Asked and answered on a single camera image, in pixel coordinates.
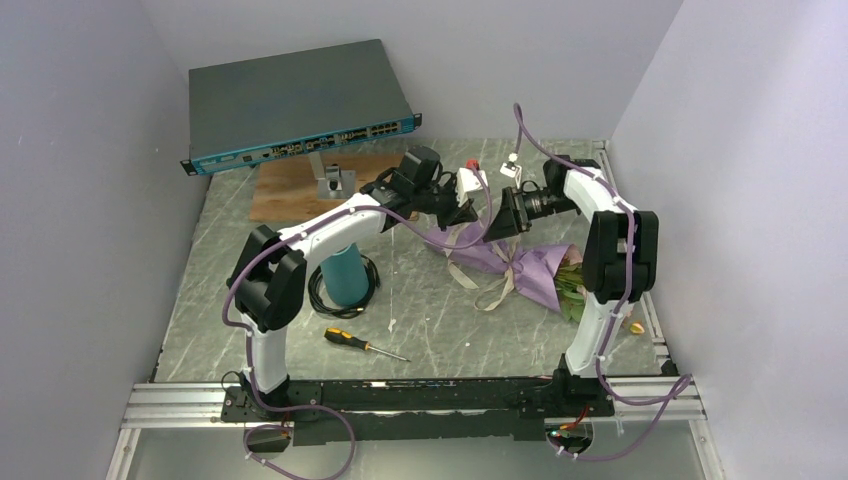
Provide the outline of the purple flower bouquet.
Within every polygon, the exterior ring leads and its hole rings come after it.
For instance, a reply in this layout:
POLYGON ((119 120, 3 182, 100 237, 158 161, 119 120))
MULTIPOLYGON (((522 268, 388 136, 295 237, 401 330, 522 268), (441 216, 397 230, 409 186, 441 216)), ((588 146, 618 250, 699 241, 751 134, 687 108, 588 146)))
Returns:
MULTIPOLYGON (((436 242, 430 248, 443 256, 443 249, 463 250, 489 243, 477 239, 482 235, 480 222, 445 230, 434 227, 426 235, 436 242)), ((517 237, 498 241, 507 240, 518 241, 518 253, 513 261, 516 288, 511 293, 516 292, 578 323, 585 310, 587 293, 581 280, 582 256, 577 246, 559 244, 525 248, 517 237)), ((463 267, 462 270, 477 282, 487 281, 486 274, 471 267, 463 267)))

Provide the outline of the beige ribbon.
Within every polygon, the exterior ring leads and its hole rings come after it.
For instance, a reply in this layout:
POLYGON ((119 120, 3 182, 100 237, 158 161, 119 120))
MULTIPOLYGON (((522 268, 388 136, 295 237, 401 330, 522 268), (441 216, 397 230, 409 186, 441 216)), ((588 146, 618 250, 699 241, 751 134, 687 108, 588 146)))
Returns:
POLYGON ((447 271, 462 288, 475 293, 473 308, 490 312, 498 308, 515 290, 513 261, 518 253, 518 241, 495 241, 468 249, 443 249, 447 271), (463 267, 486 274, 486 282, 473 280, 463 267))

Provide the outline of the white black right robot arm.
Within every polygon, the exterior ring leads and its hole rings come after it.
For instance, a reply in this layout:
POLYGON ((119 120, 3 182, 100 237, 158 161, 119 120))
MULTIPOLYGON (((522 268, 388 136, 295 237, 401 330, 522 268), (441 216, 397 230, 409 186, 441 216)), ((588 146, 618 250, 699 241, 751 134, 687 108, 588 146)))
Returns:
POLYGON ((570 374, 597 378, 625 315, 655 284, 659 218, 620 197, 594 160, 553 156, 543 164, 543 174, 541 188, 502 189, 501 205, 483 239, 513 237, 527 232, 536 219, 568 211, 588 220, 582 262, 587 299, 565 362, 570 374))

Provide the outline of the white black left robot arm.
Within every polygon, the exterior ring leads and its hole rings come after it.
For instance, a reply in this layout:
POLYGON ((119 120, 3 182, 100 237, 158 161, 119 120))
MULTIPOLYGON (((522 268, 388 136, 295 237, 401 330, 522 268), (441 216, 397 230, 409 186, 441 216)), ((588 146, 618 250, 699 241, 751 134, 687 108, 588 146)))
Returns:
POLYGON ((440 228, 474 222, 469 195, 477 191, 491 194, 477 163, 446 171, 433 149, 416 146, 342 205, 294 227, 254 229, 227 281, 222 309, 224 324, 246 336, 242 384, 248 407, 264 420, 285 411, 287 328, 303 306, 308 277, 322 262, 397 224, 411 228, 414 213, 435 216, 440 228))

